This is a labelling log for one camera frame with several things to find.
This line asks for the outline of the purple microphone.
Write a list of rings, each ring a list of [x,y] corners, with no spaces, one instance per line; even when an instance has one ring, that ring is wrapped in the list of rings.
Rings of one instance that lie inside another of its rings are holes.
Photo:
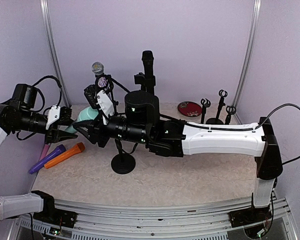
[[[33,165],[30,170],[28,171],[29,174],[37,173],[40,169],[44,167],[46,163],[54,159],[55,157],[59,156],[60,154],[64,153],[66,148],[63,144],[58,145],[52,152],[42,158],[39,162]]]

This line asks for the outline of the pink microphone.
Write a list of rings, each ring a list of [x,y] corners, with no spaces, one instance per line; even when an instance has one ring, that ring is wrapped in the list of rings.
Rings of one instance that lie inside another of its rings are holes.
[[[43,146],[43,149],[42,149],[42,152],[41,152],[41,155],[40,155],[40,158],[39,158],[40,161],[41,161],[43,158],[46,157],[47,152],[49,151],[49,148],[50,148],[50,144],[45,144],[45,145]]]

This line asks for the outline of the teal head microphone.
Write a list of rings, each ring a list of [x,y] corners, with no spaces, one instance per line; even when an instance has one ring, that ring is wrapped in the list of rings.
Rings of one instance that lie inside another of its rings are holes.
[[[93,109],[92,107],[86,107],[83,109],[77,116],[76,120],[68,126],[64,131],[67,133],[75,134],[77,131],[73,127],[74,123],[82,122],[82,121],[88,121],[88,120],[94,120],[99,114],[99,111],[97,109]]]

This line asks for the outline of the black tall round-base stand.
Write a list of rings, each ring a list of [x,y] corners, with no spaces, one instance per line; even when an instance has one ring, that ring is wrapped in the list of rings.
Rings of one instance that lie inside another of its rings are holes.
[[[155,86],[156,86],[156,77],[153,75],[150,78],[146,78],[146,76],[139,72],[134,75],[134,84],[140,85],[140,89],[152,95],[155,94]]]

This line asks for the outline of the black microphone orange end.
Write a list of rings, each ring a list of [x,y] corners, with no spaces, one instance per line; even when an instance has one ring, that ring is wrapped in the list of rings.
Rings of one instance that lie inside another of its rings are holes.
[[[151,50],[142,52],[141,57],[144,68],[143,85],[147,93],[155,94],[156,77],[154,76],[154,56]]]

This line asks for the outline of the black short stand purple mic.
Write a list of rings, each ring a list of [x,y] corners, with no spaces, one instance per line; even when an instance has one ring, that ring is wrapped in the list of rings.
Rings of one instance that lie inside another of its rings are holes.
[[[200,123],[204,124],[205,123],[205,116],[207,113],[207,108],[211,106],[211,102],[207,98],[202,98],[201,101],[201,119]]]

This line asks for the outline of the black short stand orange mic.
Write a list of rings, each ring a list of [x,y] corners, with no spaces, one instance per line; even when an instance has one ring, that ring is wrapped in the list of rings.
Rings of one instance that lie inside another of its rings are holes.
[[[227,112],[227,115],[226,115],[224,124],[229,125],[230,122],[231,122],[232,116],[236,114],[237,109],[236,109],[235,106],[229,106],[228,105],[225,110]]]

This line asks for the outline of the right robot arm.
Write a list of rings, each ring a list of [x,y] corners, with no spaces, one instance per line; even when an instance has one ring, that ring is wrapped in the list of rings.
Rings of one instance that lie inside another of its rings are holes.
[[[275,179],[283,172],[280,149],[269,119],[241,125],[186,122],[160,114],[159,98],[143,90],[125,95],[125,115],[115,114],[104,91],[96,95],[98,115],[73,124],[92,144],[103,148],[109,139],[143,144],[162,157],[220,153],[254,157],[256,180],[246,218],[256,222],[270,204]]]

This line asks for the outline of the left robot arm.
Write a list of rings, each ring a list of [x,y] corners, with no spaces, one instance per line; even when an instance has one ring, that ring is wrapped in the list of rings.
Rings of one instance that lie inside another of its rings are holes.
[[[37,95],[43,95],[39,88],[19,83],[12,97],[0,103],[0,145],[9,134],[18,135],[20,131],[30,132],[31,135],[43,134],[46,144],[78,137],[59,129],[59,126],[72,123],[71,109],[56,105],[48,114],[41,114],[33,110]],[[0,196],[0,221],[30,213],[36,213],[51,223],[60,218],[55,199],[48,193],[36,190],[24,195]]]

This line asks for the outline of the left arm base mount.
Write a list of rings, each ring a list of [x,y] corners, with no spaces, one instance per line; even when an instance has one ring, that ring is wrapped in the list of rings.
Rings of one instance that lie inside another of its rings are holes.
[[[77,213],[55,207],[55,201],[48,199],[43,201],[43,210],[33,214],[35,220],[42,221],[60,227],[74,228]]]

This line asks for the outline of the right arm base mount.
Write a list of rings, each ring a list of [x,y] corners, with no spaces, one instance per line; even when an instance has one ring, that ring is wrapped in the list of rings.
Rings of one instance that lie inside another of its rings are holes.
[[[272,218],[270,206],[255,208],[253,205],[241,210],[234,210],[228,213],[232,228],[250,225]]]

